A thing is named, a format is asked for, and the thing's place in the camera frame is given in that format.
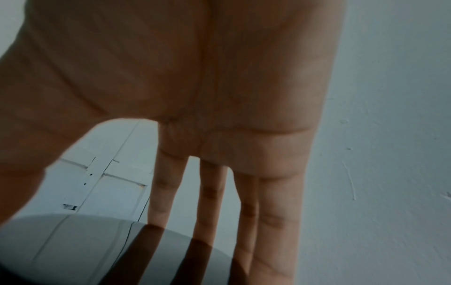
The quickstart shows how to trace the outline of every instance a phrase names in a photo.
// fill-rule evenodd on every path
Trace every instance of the skin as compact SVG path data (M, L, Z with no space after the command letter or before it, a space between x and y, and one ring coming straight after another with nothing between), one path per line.
M241 200L234 258L250 284L292 284L343 2L29 0L0 61L0 223L96 124L155 120L148 222L166 226L197 156L193 237L212 245L229 167Z

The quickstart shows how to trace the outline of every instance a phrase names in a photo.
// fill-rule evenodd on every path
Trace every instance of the gray wall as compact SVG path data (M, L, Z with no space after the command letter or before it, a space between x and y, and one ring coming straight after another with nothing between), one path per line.
M0 0L0 52L22 3ZM451 284L450 68L450 0L348 1L307 177L299 284ZM223 208L230 227L235 212Z

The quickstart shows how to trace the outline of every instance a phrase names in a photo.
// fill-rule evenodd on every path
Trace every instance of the hand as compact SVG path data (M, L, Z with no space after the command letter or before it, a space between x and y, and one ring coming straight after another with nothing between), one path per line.
M292 283L303 177L342 1L30 0L25 11L2 60L32 87L9 83L8 72L3 84L37 94L2 98L2 108L40 127L51 147L25 155L15 171L42 171L95 123L157 120L149 222L166 225L187 159L197 156L193 236L212 244L230 167L241 200L234 257L251 284Z

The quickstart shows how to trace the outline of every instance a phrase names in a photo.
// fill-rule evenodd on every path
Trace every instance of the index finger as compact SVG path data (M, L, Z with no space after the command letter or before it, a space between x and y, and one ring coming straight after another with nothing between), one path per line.
M260 179L257 240L250 284L292 284L299 244L303 174Z

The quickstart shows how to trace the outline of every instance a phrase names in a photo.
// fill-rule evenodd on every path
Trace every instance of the white wall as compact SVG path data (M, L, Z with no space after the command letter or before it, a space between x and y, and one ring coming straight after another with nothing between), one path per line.
M0 52L22 3L0 0ZM449 0L348 1L307 177L299 284L451 284L450 15ZM197 168L190 161L170 221L184 234ZM216 240L227 253L232 181Z

